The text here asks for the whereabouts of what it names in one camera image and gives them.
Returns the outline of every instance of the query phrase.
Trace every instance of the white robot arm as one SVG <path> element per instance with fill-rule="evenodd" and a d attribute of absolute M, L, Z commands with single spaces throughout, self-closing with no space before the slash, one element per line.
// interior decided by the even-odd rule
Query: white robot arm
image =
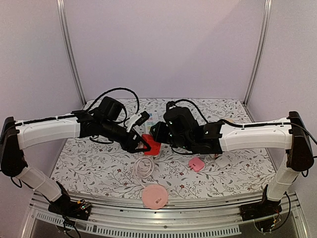
<path fill-rule="evenodd" d="M 144 123 L 149 114 L 143 112 L 133 118 L 116 122 L 122 109 L 125 110 L 120 102 L 105 97 L 100 105 L 91 111 L 74 111 L 63 116 L 32 121 L 15 121 L 13 117 L 7 118 L 0 137 L 1 171 L 40 192 L 50 202 L 50 211 L 65 217 L 87 220 L 91 209 L 90 203 L 70 201 L 66 190 L 59 182 L 51 180 L 43 172 L 27 164 L 23 150 L 57 139 L 100 135 L 112 142 L 120 143 L 122 149 L 129 153 L 149 151 L 150 145 L 133 129 L 134 126 Z M 127 122 L 128 128 L 119 125 L 124 122 Z M 146 148 L 139 148 L 140 143 Z"/>
<path fill-rule="evenodd" d="M 208 122 L 194 105 L 206 121 L 206 124 L 199 125 L 188 108 L 175 106 L 180 101 L 192 103 L 189 100 L 168 102 L 163 116 L 165 122 L 160 121 L 151 128 L 154 140 L 193 154 L 221 154 L 250 148 L 284 149 L 283 162 L 273 180 L 265 187 L 262 201 L 240 207 L 243 220 L 281 212 L 280 200 L 286 190 L 301 172 L 314 164 L 309 140 L 309 136 L 312 136 L 305 129 L 299 114 L 290 112 L 287 118 L 246 124 L 234 124 L 223 119 Z"/>
<path fill-rule="evenodd" d="M 198 125 L 188 108 L 167 104 L 165 122 L 151 128 L 156 142 L 184 148 L 194 154 L 221 154 L 224 151 L 248 148 L 281 148 L 285 150 L 282 165 L 263 191 L 261 202 L 241 206 L 243 220 L 250 220 L 281 211 L 280 200 L 298 174 L 314 163 L 307 131 L 297 112 L 289 117 L 260 123 L 234 124 L 226 120 Z M 127 127 L 117 120 L 124 106 L 109 97 L 103 98 L 94 110 L 75 111 L 71 114 L 33 121 L 15 121 L 7 118 L 0 137 L 1 171 L 16 177 L 50 201 L 49 210 L 64 216 L 87 220 L 90 204 L 72 202 L 62 185 L 52 181 L 24 160 L 23 149 L 32 145 L 62 138 L 83 138 L 101 135 L 120 143 L 129 153 L 151 150 L 132 128 L 148 118 L 146 112 L 125 120 Z"/>

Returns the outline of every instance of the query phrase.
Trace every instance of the wire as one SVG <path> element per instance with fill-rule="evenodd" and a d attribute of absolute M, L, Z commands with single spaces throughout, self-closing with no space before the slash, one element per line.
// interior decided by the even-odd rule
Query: wire
<path fill-rule="evenodd" d="M 287 192 L 284 193 L 288 199 L 288 204 L 289 204 L 289 207 L 288 207 L 288 213 L 287 213 L 287 216 L 284 220 L 284 222 L 277 228 L 273 229 L 272 231 L 276 231 L 278 229 L 280 229 L 286 222 L 287 222 L 287 219 L 289 218 L 289 215 L 291 214 L 291 199 L 289 198 L 289 195 L 287 194 Z"/>
<path fill-rule="evenodd" d="M 179 102 L 187 102 L 187 103 L 192 104 L 192 105 L 197 109 L 198 113 L 199 113 L 200 116 L 204 119 L 204 121 L 205 121 L 206 123 L 209 123 L 209 121 L 208 121 L 208 120 L 205 118 L 205 116 L 203 115 L 202 111 L 200 111 L 200 109 L 198 108 L 198 106 L 197 106 L 194 102 L 192 102 L 192 101 L 190 101 L 190 100 L 188 100 L 188 99 L 179 99 L 179 100 L 175 101 L 174 104 L 177 104 L 177 103 L 179 103 Z"/>
<path fill-rule="evenodd" d="M 295 123 L 292 123 L 292 122 L 286 122 L 286 123 L 284 123 L 284 124 L 290 124 L 290 125 L 295 125 L 295 126 L 299 127 L 299 128 L 302 129 L 304 132 L 306 132 L 306 133 L 309 135 L 309 137 L 313 140 L 313 142 L 315 143 L 315 145 L 317 145 L 317 140 L 313 137 L 313 135 L 312 135 L 308 130 L 306 130 L 306 128 L 304 128 L 304 127 L 302 127 L 302 126 L 300 126 L 300 125 L 297 125 L 297 124 L 295 124 Z"/>
<path fill-rule="evenodd" d="M 181 153 L 181 152 L 177 152 L 176 150 L 174 150 L 174 148 L 172 146 L 170 146 L 172 151 L 176 154 L 179 154 L 179 155 L 195 155 L 194 153 Z"/>
<path fill-rule="evenodd" d="M 81 235 L 80 235 L 79 231 L 77 230 L 77 228 L 76 228 L 73 224 L 70 224 L 70 223 L 68 223 L 68 224 L 71 225 L 71 226 L 75 229 L 76 233 L 78 234 L 78 238 L 81 238 Z M 65 220 L 65 219 L 64 219 L 63 225 L 64 225 L 64 233 L 65 233 L 68 237 L 70 237 L 70 238 L 75 238 L 75 237 L 71 236 L 71 235 L 66 231 L 66 220 Z"/>
<path fill-rule="evenodd" d="M 149 162 L 149 166 L 147 169 L 143 169 L 140 164 L 141 163 L 144 163 L 145 164 L 145 161 L 148 161 Z M 149 158 L 149 157 L 141 157 L 139 159 L 137 159 L 133 165 L 133 169 L 132 169 L 132 173 L 133 173 L 133 176 L 134 178 L 136 179 L 136 181 L 143 187 L 145 188 L 145 185 L 138 179 L 139 178 L 142 178 L 142 179 L 146 179 L 148 178 L 152 172 L 154 170 L 154 161 L 153 159 Z"/>
<path fill-rule="evenodd" d="M 127 120 L 129 120 L 127 109 L 125 108 L 124 105 L 123 105 L 123 111 L 124 111 L 124 115 L 125 115 L 124 119 L 122 121 L 114 121 L 114 123 L 121 124 L 121 123 L 125 123 Z"/>
<path fill-rule="evenodd" d="M 276 221 L 279 217 L 280 217 L 280 218 L 282 217 L 281 214 L 280 214 L 278 211 L 276 211 L 277 217 L 276 217 L 276 218 L 274 217 L 274 220 L 275 220 L 275 221 L 274 221 L 274 225 L 268 226 L 268 227 L 266 227 L 266 228 L 261 228 L 260 226 L 257 226 L 258 223 L 257 223 L 257 225 L 256 225 L 256 222 L 254 222 L 254 226 L 256 227 L 256 229 L 257 229 L 260 233 L 262 233 L 262 234 L 267 234 L 267 233 L 276 231 L 276 230 L 280 229 L 280 228 L 287 222 L 287 220 L 288 220 L 288 218 L 289 218 L 289 216 L 290 216 L 290 214 L 291 214 L 291 199 L 290 199 L 290 197 L 288 196 L 287 192 L 285 192 L 284 194 L 286 195 L 286 197 L 287 197 L 287 199 L 288 199 L 288 204 L 289 204 L 288 213 L 287 213 L 287 216 L 286 216 L 285 220 L 283 221 L 283 223 L 282 223 L 279 227 L 275 228 L 275 226 L 276 226 L 275 221 Z M 269 232 L 262 232 L 262 229 L 263 229 L 263 230 L 267 230 L 267 229 L 270 228 L 270 227 L 273 227 L 273 228 L 272 228 Z"/>
<path fill-rule="evenodd" d="M 11 178 L 12 183 L 13 183 L 15 186 L 17 186 L 18 188 L 22 188 L 22 182 L 21 182 L 21 180 L 19 180 L 20 185 L 18 185 L 18 184 L 13 180 L 13 177 L 10 177 L 10 178 Z"/>
<path fill-rule="evenodd" d="M 302 172 L 302 176 L 303 176 L 304 178 L 307 178 L 307 177 L 308 177 L 308 171 L 309 171 L 309 170 L 306 170 L 306 174 L 304 174 L 304 172 Z"/>
<path fill-rule="evenodd" d="M 65 116 L 57 116 L 57 117 L 50 117 L 50 118 L 42 118 L 42 119 L 35 119 L 35 120 L 27 120 L 24 121 L 23 123 L 18 123 L 21 125 L 27 125 L 27 124 L 32 124 L 32 123 L 38 123 L 38 122 L 44 122 L 44 121 L 49 121 L 49 120 L 58 120 L 58 119 L 66 119 L 66 118 L 75 118 L 76 116 L 74 114 L 70 115 L 65 115 Z"/>
<path fill-rule="evenodd" d="M 134 91 L 132 91 L 131 89 L 128 89 L 128 88 L 112 88 L 112 89 L 110 89 L 110 90 L 108 90 L 108 91 L 105 91 L 104 93 L 100 94 L 100 95 L 93 101 L 93 103 L 86 109 L 86 111 L 88 112 L 88 111 L 94 106 L 94 104 L 96 104 L 96 102 L 97 102 L 100 98 L 102 98 L 104 95 L 106 95 L 107 93 L 111 93 L 111 92 L 113 92 L 113 91 L 118 91 L 118 90 L 128 91 L 128 92 L 130 92 L 130 93 L 132 93 L 132 94 L 134 95 L 135 99 L 137 100 L 137 111 L 136 111 L 136 113 L 138 113 L 138 112 L 139 112 L 139 109 L 140 109 L 140 101 L 139 101 L 138 95 L 137 95 Z"/>
<path fill-rule="evenodd" d="M 113 141 L 103 142 L 103 141 L 95 140 L 96 138 L 91 138 L 91 137 L 89 137 L 89 139 L 90 139 L 92 142 L 94 142 L 94 143 L 103 144 L 103 145 L 113 144 Z"/>

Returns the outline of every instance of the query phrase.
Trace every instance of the red object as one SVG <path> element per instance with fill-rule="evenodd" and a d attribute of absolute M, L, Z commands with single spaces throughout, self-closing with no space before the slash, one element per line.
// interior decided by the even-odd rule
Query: red object
<path fill-rule="evenodd" d="M 143 134 L 142 138 L 150 145 L 151 150 L 148 152 L 144 152 L 145 155 L 158 155 L 160 150 L 160 143 L 154 141 L 153 137 L 148 134 Z"/>
<path fill-rule="evenodd" d="M 198 157 L 194 157 L 188 162 L 188 165 L 191 169 L 193 169 L 195 172 L 199 172 L 200 170 L 203 169 L 205 166 L 205 163 L 199 159 Z"/>

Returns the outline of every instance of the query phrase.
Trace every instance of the white wall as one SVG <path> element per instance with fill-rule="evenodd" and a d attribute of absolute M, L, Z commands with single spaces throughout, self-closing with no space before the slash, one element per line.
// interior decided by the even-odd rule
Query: white wall
<path fill-rule="evenodd" d="M 0 123 L 78 109 L 80 102 L 60 30 L 55 0 L 0 0 Z M 61 141 L 25 150 L 27 162 L 51 172 Z M 0 173 L 0 234 L 18 237 L 32 191 Z"/>
<path fill-rule="evenodd" d="M 118 86 L 142 98 L 242 99 L 264 0 L 68 0 L 65 9 L 88 100 Z"/>
<path fill-rule="evenodd" d="M 298 111 L 317 137 L 317 1 L 273 1 L 264 54 L 250 101 L 256 120 L 285 117 Z M 273 151 L 277 165 L 280 151 Z M 293 189 L 304 209 L 312 237 L 317 235 L 317 166 Z"/>

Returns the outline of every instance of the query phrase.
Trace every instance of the floral tablecloth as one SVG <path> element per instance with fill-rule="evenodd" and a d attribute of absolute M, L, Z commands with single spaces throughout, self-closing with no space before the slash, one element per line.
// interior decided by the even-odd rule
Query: floral tablecloth
<path fill-rule="evenodd" d="M 250 122 L 238 100 L 191 100 L 209 121 L 222 118 L 240 123 Z M 129 113 L 136 110 L 135 100 L 120 101 Z M 141 99 L 141 111 L 156 114 L 158 120 L 163 120 L 168 101 L 170 99 Z M 195 108 L 187 103 L 180 105 L 190 108 L 198 122 L 204 123 Z M 136 130 L 144 133 L 145 126 Z M 132 167 L 138 156 L 123 151 L 117 143 L 103 145 L 91 142 L 89 138 L 68 139 L 53 170 L 52 179 L 72 192 L 140 198 L 142 187 L 132 175 Z M 196 173 L 188 167 L 188 161 L 193 156 L 175 154 L 169 146 L 162 145 L 160 154 L 154 157 L 153 174 L 143 182 L 163 185 L 169 199 L 206 198 L 260 191 L 275 174 L 265 149 L 235 150 L 222 156 L 229 161 L 225 167 L 218 165 L 219 158 L 215 160 L 207 156 L 204 158 L 205 167 Z"/>

